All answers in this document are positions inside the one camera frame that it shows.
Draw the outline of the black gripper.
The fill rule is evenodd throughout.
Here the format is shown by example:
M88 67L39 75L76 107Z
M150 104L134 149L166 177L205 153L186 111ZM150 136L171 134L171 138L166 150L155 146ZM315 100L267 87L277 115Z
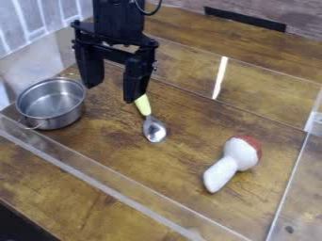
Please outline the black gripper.
M80 78L86 88L104 80L104 63L108 59L126 64L123 73L123 100L131 104L147 90L159 43L142 32L122 37L98 33L95 24L74 21L74 50Z

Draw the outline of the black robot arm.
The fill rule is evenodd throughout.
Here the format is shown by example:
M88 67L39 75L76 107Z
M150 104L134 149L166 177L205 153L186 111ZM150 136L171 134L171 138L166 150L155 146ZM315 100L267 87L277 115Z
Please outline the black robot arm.
M74 20L72 48L75 60L87 88L96 87L104 80L104 60L124 66L123 100L131 104L147 90L152 71L156 69L159 43L143 34L144 0L92 0L94 21Z

